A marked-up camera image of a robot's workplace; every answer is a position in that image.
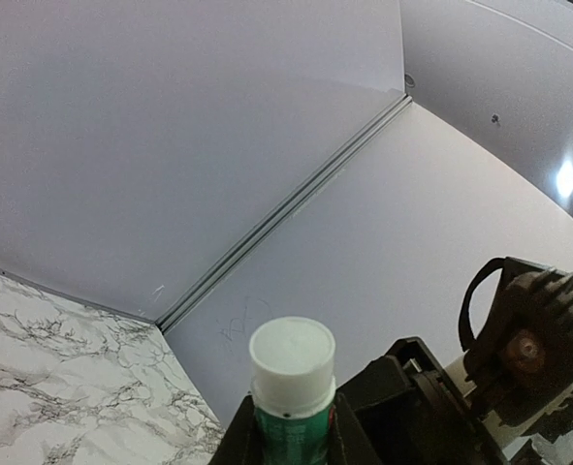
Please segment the white wall panel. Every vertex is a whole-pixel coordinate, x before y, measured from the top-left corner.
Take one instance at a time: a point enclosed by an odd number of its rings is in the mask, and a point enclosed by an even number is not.
[[[0,267],[156,319],[402,75],[398,0],[0,2]]]
[[[409,0],[402,25],[415,101],[562,204],[555,176],[573,160],[573,5]],[[573,199],[564,206],[573,216]]]
[[[400,337],[460,353],[464,291],[490,258],[573,269],[573,219],[494,155],[413,105],[166,339],[224,423],[250,381],[247,343],[303,315],[335,334],[343,383]],[[474,296],[484,322],[494,284]]]

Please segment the spray can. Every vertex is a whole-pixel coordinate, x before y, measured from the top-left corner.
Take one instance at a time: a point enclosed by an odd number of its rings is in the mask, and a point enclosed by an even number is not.
[[[249,352],[265,465],[325,465],[335,397],[332,333],[308,318],[278,318],[254,332]]]

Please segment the white marble countertop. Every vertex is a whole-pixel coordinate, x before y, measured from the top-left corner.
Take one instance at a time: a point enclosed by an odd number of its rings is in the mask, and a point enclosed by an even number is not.
[[[220,437],[155,326],[0,277],[0,465],[205,465]]]

